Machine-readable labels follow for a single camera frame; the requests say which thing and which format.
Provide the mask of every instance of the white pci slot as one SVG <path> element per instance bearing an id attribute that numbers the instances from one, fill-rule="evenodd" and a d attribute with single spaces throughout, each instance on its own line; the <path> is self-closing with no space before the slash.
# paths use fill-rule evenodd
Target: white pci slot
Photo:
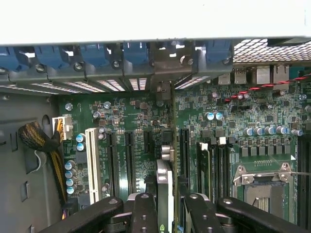
<path id="1" fill-rule="evenodd" d="M 102 199 L 97 128 L 86 130 L 86 154 L 90 204 Z"/>

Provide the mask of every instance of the cable bundle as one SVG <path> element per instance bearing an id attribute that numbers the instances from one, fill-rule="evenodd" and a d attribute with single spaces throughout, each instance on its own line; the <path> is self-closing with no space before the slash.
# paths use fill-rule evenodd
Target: cable bundle
<path id="1" fill-rule="evenodd" d="M 52 165 L 54 179 L 58 191 L 60 204 L 64 205 L 67 200 L 64 160 L 58 147 L 64 139 L 63 122 L 55 123 L 54 135 L 49 138 L 41 129 L 37 121 L 28 123 L 18 130 L 21 141 L 29 148 L 43 151 Z"/>

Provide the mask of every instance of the green circuit board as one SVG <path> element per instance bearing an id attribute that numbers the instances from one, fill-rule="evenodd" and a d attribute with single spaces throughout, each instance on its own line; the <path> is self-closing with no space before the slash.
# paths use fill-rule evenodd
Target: green circuit board
<path id="1" fill-rule="evenodd" d="M 292 135 L 291 130 L 301 129 L 302 123 L 307 120 L 301 110 L 305 102 L 299 99 L 300 84 L 291 83 L 284 96 L 276 96 L 274 90 L 267 89 L 251 92 L 247 99 L 234 99 L 230 104 L 220 101 L 244 89 L 247 89 L 246 85 L 204 83 L 176 91 L 177 174 L 185 175 L 182 157 L 183 153 L 187 153 L 191 192 L 203 192 L 213 201 L 230 195 L 250 202 L 258 189 L 266 190 L 267 194 L 262 194 L 256 205 L 296 222 L 296 176 L 289 177 L 287 182 L 264 180 L 250 185 L 235 185 L 234 180 L 240 166 L 248 173 L 260 174 L 278 172 L 286 163 L 291 171 L 296 171 L 297 136 Z M 107 101 L 111 103 L 109 109 L 104 108 Z M 64 108 L 67 103 L 72 104 L 70 112 Z M 104 120 L 106 132 L 114 132 L 116 136 L 116 163 L 111 164 L 108 159 L 108 140 L 99 140 L 101 184 L 110 179 L 111 166 L 118 165 L 120 198 L 126 200 L 131 192 L 145 191 L 144 178 L 155 175 L 156 159 L 161 155 L 161 131 L 172 126 L 170 102 L 157 102 L 154 93 L 103 93 L 61 96 L 59 108 L 61 115 L 72 116 L 74 125 L 73 139 L 63 143 L 65 161 L 76 160 L 75 137 L 88 128 L 98 128 Z M 100 112 L 101 123 L 93 118 L 94 112 Z M 221 113 L 222 118 L 208 120 L 206 113 Z M 245 135 L 247 128 L 272 127 L 275 130 L 278 126 L 285 128 L 285 134 L 274 131 L 271 135 Z M 151 132 L 152 151 L 146 151 L 145 131 Z M 128 184 L 126 132 L 133 133 L 134 141 L 132 163 L 136 185 L 131 188 Z M 226 137 L 225 146 L 220 146 L 219 141 L 213 144 L 210 140 L 219 137 Z M 209 154 L 199 153 L 201 142 L 208 143 Z M 73 196 L 80 198 L 88 194 L 87 163 L 77 164 L 76 169 L 78 188 Z M 109 195 L 112 195 L 109 191 L 102 193 L 103 198 Z"/>

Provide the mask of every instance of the motherboard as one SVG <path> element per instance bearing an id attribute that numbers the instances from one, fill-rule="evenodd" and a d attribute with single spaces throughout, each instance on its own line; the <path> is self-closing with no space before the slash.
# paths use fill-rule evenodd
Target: motherboard
<path id="1" fill-rule="evenodd" d="M 310 84 L 242 92 L 247 85 L 214 81 L 172 90 L 171 101 L 147 92 L 60 96 L 60 114 L 73 122 L 73 138 L 63 142 L 69 196 L 81 208 L 92 204 L 87 150 L 98 150 L 100 199 L 144 192 L 161 146 L 175 139 L 171 130 L 177 175 L 188 178 L 191 192 L 213 202 L 236 197 L 296 223 L 298 138 L 309 127 Z M 88 148 L 88 133 L 98 148 Z"/>

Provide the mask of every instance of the power connector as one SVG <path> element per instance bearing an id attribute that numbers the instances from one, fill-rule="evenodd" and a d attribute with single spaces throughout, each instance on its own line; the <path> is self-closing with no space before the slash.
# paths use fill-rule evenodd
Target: power connector
<path id="1" fill-rule="evenodd" d="M 73 125 L 72 125 L 71 116 L 53 117 L 52 118 L 53 133 L 54 133 L 54 130 L 55 130 L 55 123 L 58 120 L 62 120 L 63 121 L 64 140 L 72 139 Z"/>

